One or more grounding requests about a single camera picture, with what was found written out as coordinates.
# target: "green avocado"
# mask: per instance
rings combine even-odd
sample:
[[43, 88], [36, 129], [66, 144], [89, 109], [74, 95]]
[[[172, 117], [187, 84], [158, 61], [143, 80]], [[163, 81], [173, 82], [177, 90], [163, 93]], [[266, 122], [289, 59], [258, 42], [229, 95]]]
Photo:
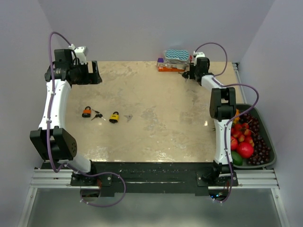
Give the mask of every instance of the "green avocado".
[[232, 151], [232, 162], [236, 166], [241, 166], [243, 164], [243, 158], [236, 151]]

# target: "marble tabletop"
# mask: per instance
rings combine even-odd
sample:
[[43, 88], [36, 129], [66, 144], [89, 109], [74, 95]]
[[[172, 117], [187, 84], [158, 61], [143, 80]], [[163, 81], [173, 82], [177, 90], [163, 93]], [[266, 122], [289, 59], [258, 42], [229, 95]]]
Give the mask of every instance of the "marble tabletop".
[[[210, 92], [177, 72], [158, 72], [155, 61], [100, 61], [103, 83], [73, 86], [66, 108], [66, 129], [78, 152], [93, 161], [212, 162], [214, 122], [209, 115]], [[224, 62], [211, 62], [216, 74]], [[236, 83], [231, 63], [217, 77]], [[242, 103], [236, 87], [237, 103]], [[83, 118], [91, 106], [101, 118]], [[119, 112], [119, 122], [108, 121]], [[132, 114], [127, 122], [124, 115]]]

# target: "yellow padlock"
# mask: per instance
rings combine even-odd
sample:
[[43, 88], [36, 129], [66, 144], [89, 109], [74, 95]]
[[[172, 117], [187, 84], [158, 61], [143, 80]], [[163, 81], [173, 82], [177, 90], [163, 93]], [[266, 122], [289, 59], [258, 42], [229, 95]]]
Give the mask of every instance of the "yellow padlock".
[[119, 121], [119, 112], [115, 111], [109, 118], [109, 122], [117, 123]]

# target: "white wall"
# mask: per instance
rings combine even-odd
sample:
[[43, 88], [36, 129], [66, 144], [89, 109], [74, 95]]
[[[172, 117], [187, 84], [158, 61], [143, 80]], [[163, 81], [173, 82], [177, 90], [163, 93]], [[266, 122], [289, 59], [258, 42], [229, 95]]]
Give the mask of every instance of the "white wall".
[[[274, 0], [39, 0], [54, 31], [89, 48], [90, 60], [155, 61], [163, 50], [222, 44], [239, 61]], [[205, 47], [224, 61], [218, 47]]]
[[43, 114], [50, 32], [36, 0], [1, 1], [1, 227], [17, 226], [33, 169], [42, 163], [29, 132], [37, 129]]
[[[277, 151], [276, 175], [292, 227], [302, 226], [303, 1], [276, 0], [240, 61], [243, 83], [260, 92], [258, 109]], [[248, 101], [255, 95], [246, 90]]]

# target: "red apple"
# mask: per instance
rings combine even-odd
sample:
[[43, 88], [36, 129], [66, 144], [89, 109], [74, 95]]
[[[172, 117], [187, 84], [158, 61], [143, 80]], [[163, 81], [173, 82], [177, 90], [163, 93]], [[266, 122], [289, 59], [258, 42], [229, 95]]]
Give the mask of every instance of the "red apple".
[[235, 129], [236, 131], [240, 131], [240, 130], [242, 129], [242, 125], [240, 125], [240, 124], [235, 124], [234, 129]]
[[250, 128], [249, 125], [248, 125], [247, 123], [243, 123], [243, 124], [242, 124], [242, 127], [245, 128], [245, 129], [249, 129], [249, 128]]
[[245, 136], [244, 135], [240, 135], [239, 137], [238, 137], [238, 141], [239, 142], [243, 142], [245, 140]]
[[252, 142], [253, 142], [253, 141], [252, 141], [252, 137], [250, 137], [250, 136], [245, 137], [244, 142], [252, 143]]
[[246, 130], [244, 131], [244, 135], [245, 135], [245, 136], [250, 136], [250, 135], [251, 135], [251, 130], [246, 129]]
[[237, 139], [231, 136], [231, 150], [236, 150], [237, 147], [238, 147]]
[[249, 158], [254, 153], [254, 148], [247, 142], [242, 142], [237, 147], [237, 152], [242, 158]]
[[232, 136], [234, 138], [238, 138], [240, 135], [242, 135], [242, 133], [240, 131], [235, 131]]

